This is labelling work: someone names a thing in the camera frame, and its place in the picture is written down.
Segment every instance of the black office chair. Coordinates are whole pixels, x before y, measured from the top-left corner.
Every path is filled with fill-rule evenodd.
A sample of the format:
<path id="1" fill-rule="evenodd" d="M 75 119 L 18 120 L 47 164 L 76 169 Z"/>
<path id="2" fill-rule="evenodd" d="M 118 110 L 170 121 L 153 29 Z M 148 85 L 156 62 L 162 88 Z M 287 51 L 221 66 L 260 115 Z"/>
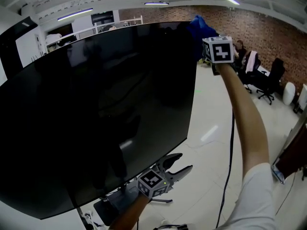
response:
<path id="1" fill-rule="evenodd" d="M 260 64 L 261 64 L 261 60 L 259 60 L 258 58 L 258 53 L 256 54 L 255 56 L 255 64 L 254 64 L 254 67 L 253 67 L 253 71 L 249 71 L 247 73 L 246 72 L 246 67 L 247 67 L 247 64 L 248 64 L 248 60 L 249 60 L 249 57 L 250 57 L 250 53 L 249 52 L 247 55 L 246 55 L 246 58 L 245 58 L 245 62 L 243 63 L 243 68 L 242 69 L 238 69 L 238 76 L 241 80 L 241 82 L 243 83 L 243 85 L 246 85 L 246 90 L 249 91 L 249 93 L 252 93 L 251 89 L 249 88 L 249 84 L 253 84 L 253 81 L 254 81 L 254 71 L 257 71 Z"/>
<path id="2" fill-rule="evenodd" d="M 272 63 L 272 69 L 269 76 L 267 77 L 267 80 L 260 87 L 260 90 L 256 91 L 257 93 L 263 93 L 263 95 L 258 97 L 258 99 L 261 99 L 261 97 L 266 96 L 270 100 L 270 105 L 272 105 L 272 100 L 274 101 L 274 97 L 271 94 L 273 94 L 279 86 L 279 80 L 282 78 L 284 72 L 285 68 L 283 67 L 283 61 L 279 58 L 276 58 L 275 61 Z"/>

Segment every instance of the black cable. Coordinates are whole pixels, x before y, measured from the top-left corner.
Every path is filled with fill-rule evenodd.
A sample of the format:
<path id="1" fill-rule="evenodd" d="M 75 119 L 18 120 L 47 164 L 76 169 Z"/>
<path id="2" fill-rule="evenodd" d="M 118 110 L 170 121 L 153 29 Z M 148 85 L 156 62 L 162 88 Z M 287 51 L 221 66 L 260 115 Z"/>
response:
<path id="1" fill-rule="evenodd" d="M 181 225 L 164 225 L 160 226 L 158 228 L 154 228 L 153 230 L 160 230 L 160 229 L 165 229 L 165 228 L 171 228 L 171 227 L 180 227 Z"/>
<path id="2" fill-rule="evenodd" d="M 285 200 L 286 200 L 286 199 L 287 199 L 287 197 L 289 196 L 289 194 L 290 194 L 290 192 L 291 192 L 291 189 L 292 189 L 292 187 L 293 187 L 293 184 L 294 184 L 295 175 L 296 175 L 296 173 L 294 173 L 294 178 L 293 178 L 293 181 L 292 181 L 291 188 L 290 188 L 290 190 L 289 190 L 289 192 L 288 192 L 287 196 L 284 198 L 284 200 L 283 200 L 282 204 L 280 205 L 280 207 L 279 207 L 279 209 L 278 209 L 278 211 L 277 211 L 277 213 L 276 213 L 275 215 L 277 215 L 277 214 L 278 214 L 279 210 L 280 210 L 280 209 L 281 209 L 281 207 L 283 206 L 283 203 L 285 202 Z"/>
<path id="3" fill-rule="evenodd" d="M 219 217 L 217 219 L 217 223 L 216 223 L 215 228 L 217 228 L 219 226 L 220 217 L 221 217 L 221 213 L 222 213 L 224 202 L 225 202 L 225 193 L 226 193 L 226 188 L 227 188 L 227 184 L 228 184 L 229 177 L 230 177 L 231 165 L 232 165 L 232 155 L 233 155 L 233 151 L 234 151 L 234 134 L 235 134 L 235 115 L 234 115 L 234 112 L 232 112 L 232 125 L 231 125 L 231 136 L 230 136 L 230 154 L 229 154 L 229 171 L 228 171 L 228 176 L 227 176 L 227 179 L 226 179 L 226 182 L 225 182 L 225 187 L 224 187 L 224 191 L 223 191 L 223 199 L 222 199 Z"/>

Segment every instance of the white floor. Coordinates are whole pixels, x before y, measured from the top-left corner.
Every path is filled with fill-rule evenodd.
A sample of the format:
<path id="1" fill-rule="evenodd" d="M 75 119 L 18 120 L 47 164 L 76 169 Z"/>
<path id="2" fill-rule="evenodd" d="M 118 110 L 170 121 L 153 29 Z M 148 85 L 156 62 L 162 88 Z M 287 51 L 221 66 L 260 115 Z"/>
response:
<path id="1" fill-rule="evenodd" d="M 272 105 L 265 98 L 259 100 L 257 97 L 260 94 L 256 94 L 253 86 L 250 88 L 253 90 L 251 98 L 266 127 L 270 161 L 273 163 L 291 128 L 296 124 L 298 115 L 278 97 Z M 160 196 L 163 199 L 173 199 L 173 203 L 153 202 L 146 207 L 140 217 L 140 230 L 158 227 L 163 219 L 174 224 L 193 223 L 200 230 L 215 228 L 228 173 L 231 116 L 231 104 L 222 78 L 214 77 L 210 68 L 198 66 L 188 139 L 172 152 L 181 152 L 183 157 L 171 168 L 171 171 L 176 172 L 187 165 L 193 165 L 193 170 L 175 184 L 172 191 Z M 293 176 L 288 178 L 285 185 L 274 181 L 276 210 L 289 192 Z M 302 173 L 297 172 L 293 189 L 276 217 L 280 230 L 297 229 L 307 216 L 307 182 L 302 182 L 301 178 Z M 235 206 L 241 182 L 241 149 L 235 131 L 233 167 L 220 225 L 227 220 Z M 92 205 L 85 205 L 82 210 L 92 210 L 93 218 L 99 221 Z"/>

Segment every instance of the computer monitor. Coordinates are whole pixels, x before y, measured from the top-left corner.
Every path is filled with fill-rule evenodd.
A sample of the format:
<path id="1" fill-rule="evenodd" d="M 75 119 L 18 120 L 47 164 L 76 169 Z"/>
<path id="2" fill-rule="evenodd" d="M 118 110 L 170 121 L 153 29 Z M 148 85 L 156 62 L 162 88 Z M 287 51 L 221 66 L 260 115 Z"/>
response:
<path id="1" fill-rule="evenodd" d="M 111 192 L 187 138 L 196 62 L 188 23 L 63 46 L 0 86 L 0 200 L 39 219 Z"/>

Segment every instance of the white shirt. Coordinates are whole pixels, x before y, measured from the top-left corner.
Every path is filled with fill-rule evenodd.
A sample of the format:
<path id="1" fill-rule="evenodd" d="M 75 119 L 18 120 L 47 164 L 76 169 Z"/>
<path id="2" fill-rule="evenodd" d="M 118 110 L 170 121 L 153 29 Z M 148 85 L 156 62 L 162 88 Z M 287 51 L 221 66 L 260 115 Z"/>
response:
<path id="1" fill-rule="evenodd" d="M 268 163 L 258 164 L 245 175 L 234 211 L 218 230 L 275 230 L 272 173 Z"/>

